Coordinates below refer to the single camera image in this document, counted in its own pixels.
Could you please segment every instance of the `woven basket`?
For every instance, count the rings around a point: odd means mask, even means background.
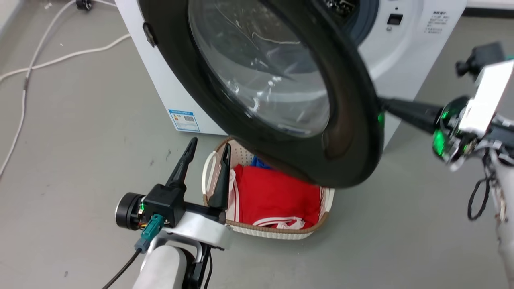
[[[207,206],[207,200],[212,196],[216,182],[219,177],[219,171],[221,165],[219,160],[223,154],[225,144],[229,143],[232,146],[230,168],[241,164],[242,166],[248,166],[251,164],[253,154],[243,148],[232,138],[224,140],[207,158],[204,165],[204,170],[201,174],[201,191],[204,194],[204,204]],[[257,237],[271,238],[271,239],[283,239],[283,240],[301,240],[309,237],[314,231],[319,229],[326,222],[328,218],[328,212],[332,207],[332,201],[334,200],[334,189],[322,188],[321,189],[321,210],[319,215],[319,222],[311,228],[292,230],[292,229],[275,229],[269,227],[257,227],[253,225],[243,224],[227,220],[232,229],[236,232],[248,234]]]

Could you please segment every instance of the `basket handle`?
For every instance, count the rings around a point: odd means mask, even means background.
[[[214,157],[215,154],[216,154],[216,151],[213,151],[207,157],[207,159],[205,160],[204,169],[202,170],[202,173],[201,173],[201,193],[204,194],[204,195],[207,195],[207,183],[206,183],[207,170],[209,169],[209,164],[211,163],[211,160],[212,160],[212,158]],[[210,183],[212,181],[212,175],[214,174],[215,162],[216,162],[216,160],[214,160],[214,162],[212,163],[211,171],[209,173],[209,181],[208,181],[209,185],[210,185]]]

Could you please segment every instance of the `washing machine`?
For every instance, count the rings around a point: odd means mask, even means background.
[[[320,0],[343,19],[378,95],[412,100],[466,7],[466,0]],[[153,47],[137,0],[118,9],[176,130],[226,135],[193,100]],[[399,120],[388,118],[384,143]]]

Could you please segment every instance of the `concrete floor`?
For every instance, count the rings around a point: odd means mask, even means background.
[[[58,6],[21,10],[0,41],[0,73],[27,66]],[[111,7],[65,15],[39,63],[126,33]],[[514,21],[461,19],[418,99],[444,104],[472,93],[453,63],[495,40],[514,53]],[[23,79],[0,85],[1,160],[19,121]],[[502,111],[514,117],[512,108],[514,99]],[[25,126],[0,181],[1,287],[103,286],[138,239],[116,226],[118,200],[165,182],[192,136],[173,128],[130,40],[35,71]],[[201,202],[201,169],[221,140],[199,136],[187,201]],[[430,136],[401,125],[373,176],[336,193],[326,226],[304,241],[234,234],[230,250],[213,253],[210,288],[506,287],[492,204],[478,221],[466,218],[482,168],[470,161],[450,173],[430,147]],[[113,288],[130,288],[141,261]]]

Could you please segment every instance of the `white cable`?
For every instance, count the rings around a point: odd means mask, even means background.
[[[109,2],[106,2],[106,1],[102,1],[102,0],[93,0],[93,1],[96,1],[96,2],[99,2],[99,3],[103,3],[103,4],[106,4],[106,5],[110,5],[110,6],[116,7],[116,4],[109,3]],[[2,164],[2,167],[0,168],[0,178],[4,174],[5,167],[7,166],[7,163],[9,162],[9,160],[11,158],[12,152],[14,151],[14,147],[16,146],[16,143],[18,142],[18,138],[20,136],[20,132],[22,131],[23,122],[25,120],[25,105],[26,105],[26,100],[27,100],[27,88],[28,88],[28,84],[29,84],[30,73],[32,72],[34,63],[35,63],[36,59],[39,56],[41,47],[43,46],[43,43],[45,42],[46,37],[50,33],[50,30],[52,29],[53,25],[56,23],[57,19],[61,16],[61,14],[64,12],[64,10],[66,10],[68,7],[70,7],[71,5],[73,5],[75,3],[76,3],[76,0],[71,0],[66,5],[64,5],[61,8],[61,10],[59,10],[59,12],[57,12],[55,17],[50,22],[50,25],[46,29],[45,33],[43,34],[43,37],[41,38],[41,40],[40,40],[40,42],[38,44],[38,47],[36,48],[36,50],[34,52],[34,55],[32,56],[32,60],[30,61],[29,67],[27,67],[26,69],[23,69],[23,71],[26,71],[27,74],[25,75],[25,84],[23,85],[23,93],[22,93],[22,116],[21,116],[21,119],[20,119],[20,124],[18,125],[18,130],[16,131],[16,135],[14,137],[14,140],[12,141],[12,145],[11,145],[11,148],[9,150],[9,153],[7,154],[7,157],[6,157],[5,161],[4,161],[4,163]],[[2,79],[4,79],[4,78],[8,77],[8,76],[10,76],[10,73],[2,76],[0,81]]]
[[[75,56],[84,55],[84,54],[93,53],[93,52],[101,52],[101,51],[105,51],[105,50],[111,49],[112,47],[116,46],[118,43],[122,42],[123,40],[125,40],[127,38],[130,38],[130,34],[125,34],[122,37],[120,37],[120,38],[116,39],[115,41],[113,41],[111,44],[106,45],[104,47],[99,47],[99,48],[94,48],[94,49],[88,49],[88,50],[73,52],[73,53],[70,53],[68,55],[59,57],[57,59],[45,62],[43,64],[39,64],[39,65],[33,66],[32,70],[43,68],[43,67],[46,67],[48,65],[56,64],[58,62],[64,61],[64,60],[66,60],[68,58],[72,58],[72,57],[75,57]],[[4,79],[6,79],[6,78],[8,78],[10,76],[16,75],[18,73],[26,72],[27,70],[28,70],[28,68],[22,68],[22,69],[18,69],[18,70],[6,73],[6,74],[0,76],[0,83]]]

